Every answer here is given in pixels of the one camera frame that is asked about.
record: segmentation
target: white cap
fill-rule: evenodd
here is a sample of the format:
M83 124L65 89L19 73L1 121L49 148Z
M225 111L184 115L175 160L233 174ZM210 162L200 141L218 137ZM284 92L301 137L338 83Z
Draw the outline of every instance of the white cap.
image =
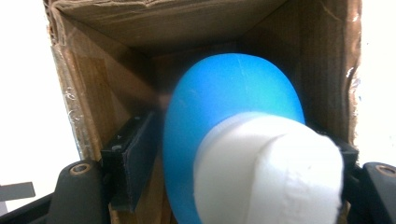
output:
M328 137L290 119L244 113L200 145L194 199L204 224L335 223L342 172Z

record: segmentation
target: cardboard box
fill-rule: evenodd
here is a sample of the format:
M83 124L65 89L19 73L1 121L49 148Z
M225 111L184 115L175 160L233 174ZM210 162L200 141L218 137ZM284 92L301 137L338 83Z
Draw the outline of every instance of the cardboard box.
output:
M353 137L352 79L360 64L361 1L46 0L64 100L83 158L131 116L166 109L183 73L209 55L241 52L276 64L306 119ZM134 215L169 223L158 159Z

